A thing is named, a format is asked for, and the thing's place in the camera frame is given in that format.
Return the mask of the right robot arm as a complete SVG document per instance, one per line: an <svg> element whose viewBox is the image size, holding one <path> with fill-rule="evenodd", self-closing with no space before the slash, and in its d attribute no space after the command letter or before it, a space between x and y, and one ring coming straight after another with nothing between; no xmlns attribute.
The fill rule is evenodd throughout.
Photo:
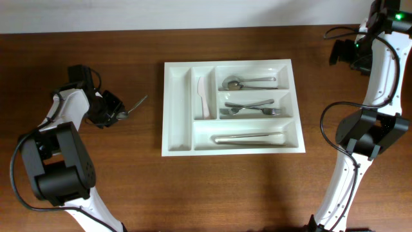
<svg viewBox="0 0 412 232"><path fill-rule="evenodd" d="M335 35L329 64L345 62L369 77L364 102L345 101L357 111L343 118L335 140L337 162L323 203L304 231L347 231L351 204L373 161L403 136L410 121L402 117L401 91L411 50L411 12L401 0L375 0L357 28Z"/></svg>

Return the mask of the long metal tweezers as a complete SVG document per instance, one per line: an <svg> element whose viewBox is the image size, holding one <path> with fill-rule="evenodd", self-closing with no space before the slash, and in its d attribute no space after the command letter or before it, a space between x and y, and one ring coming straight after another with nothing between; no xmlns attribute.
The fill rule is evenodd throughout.
<svg viewBox="0 0 412 232"><path fill-rule="evenodd" d="M214 135L211 140L215 144L226 145L282 146L286 143L286 135L283 132Z"/></svg>

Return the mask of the pink plastic knife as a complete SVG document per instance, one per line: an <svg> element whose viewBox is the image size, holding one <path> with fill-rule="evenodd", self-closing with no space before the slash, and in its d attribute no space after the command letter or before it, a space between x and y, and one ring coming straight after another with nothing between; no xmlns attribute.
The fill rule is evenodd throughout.
<svg viewBox="0 0 412 232"><path fill-rule="evenodd" d="M204 84L204 77L200 77L198 80L198 89L197 93L201 98L201 106L202 106L202 116L203 119L210 119L210 111L209 106L207 104L206 92L205 92L205 84Z"/></svg>

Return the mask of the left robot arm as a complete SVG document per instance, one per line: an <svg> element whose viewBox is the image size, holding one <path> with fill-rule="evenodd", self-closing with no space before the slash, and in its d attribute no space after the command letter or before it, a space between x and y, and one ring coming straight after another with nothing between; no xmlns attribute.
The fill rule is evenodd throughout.
<svg viewBox="0 0 412 232"><path fill-rule="evenodd" d="M127 118L123 102L94 84L99 76L83 64L68 67L68 83L53 92L47 116L20 136L12 155L22 157L35 197L51 206L38 208L16 197L32 211L65 211L85 231L125 231L97 192L95 167L79 135L82 121L102 129Z"/></svg>

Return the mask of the silver fork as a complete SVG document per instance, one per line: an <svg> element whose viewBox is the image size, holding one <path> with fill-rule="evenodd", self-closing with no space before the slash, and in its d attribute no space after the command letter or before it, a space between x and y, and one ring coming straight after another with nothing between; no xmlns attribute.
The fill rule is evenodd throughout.
<svg viewBox="0 0 412 232"><path fill-rule="evenodd" d="M261 101L261 102L256 102L253 104L248 104L248 105L241 105L240 107L233 107L233 108L220 108L219 113L222 115L237 115L241 110L244 109L249 109L252 107L261 107L261 106L265 106L265 105L269 105L269 104L273 104L274 100L273 99L269 99L269 100L265 100L265 101Z"/></svg>
<svg viewBox="0 0 412 232"><path fill-rule="evenodd" d="M240 104L225 103L228 107L240 107ZM252 107L250 110L258 110L265 115L280 115L282 114L282 109L280 108L262 108L262 107Z"/></svg>

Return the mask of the silver tablespoon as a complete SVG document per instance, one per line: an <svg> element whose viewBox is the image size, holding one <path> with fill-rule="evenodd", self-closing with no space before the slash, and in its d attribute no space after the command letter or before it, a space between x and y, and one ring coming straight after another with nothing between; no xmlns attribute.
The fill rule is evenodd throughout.
<svg viewBox="0 0 412 232"><path fill-rule="evenodd" d="M223 82L222 82L222 86L224 88L226 88L230 82L232 81L237 81L237 82L256 82L256 81L275 81L276 78L275 77L260 77L260 78L254 78L254 79L245 79L242 77L238 77L235 75L231 75L229 77L226 77Z"/></svg>
<svg viewBox="0 0 412 232"><path fill-rule="evenodd" d="M235 91L235 90L276 90L277 88L272 88L272 87L255 87L255 86L245 86L241 84L240 82L230 82L228 85L225 87L226 89L230 91Z"/></svg>

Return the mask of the silver teaspoon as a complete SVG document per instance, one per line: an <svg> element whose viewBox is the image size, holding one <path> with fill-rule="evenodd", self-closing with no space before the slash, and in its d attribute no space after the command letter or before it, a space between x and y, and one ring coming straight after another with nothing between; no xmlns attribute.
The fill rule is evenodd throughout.
<svg viewBox="0 0 412 232"><path fill-rule="evenodd" d="M148 98L148 95L145 95L143 98L141 98L130 110L128 111L121 111L117 114L116 119L117 120L126 120L129 118L129 114L135 110L137 107L139 107L146 99Z"/></svg>

